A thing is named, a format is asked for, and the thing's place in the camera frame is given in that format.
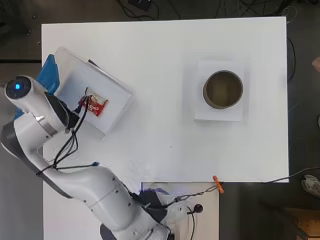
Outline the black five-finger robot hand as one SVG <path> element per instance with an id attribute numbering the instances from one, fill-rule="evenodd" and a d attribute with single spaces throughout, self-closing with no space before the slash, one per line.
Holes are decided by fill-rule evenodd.
<path id="1" fill-rule="evenodd" d="M 83 96 L 80 99 L 78 107 L 74 110 L 70 110 L 62 100 L 58 99 L 54 95 L 47 94 L 46 97 L 63 126 L 66 129 L 74 128 L 79 122 L 79 114 L 86 104 L 87 96 Z"/>

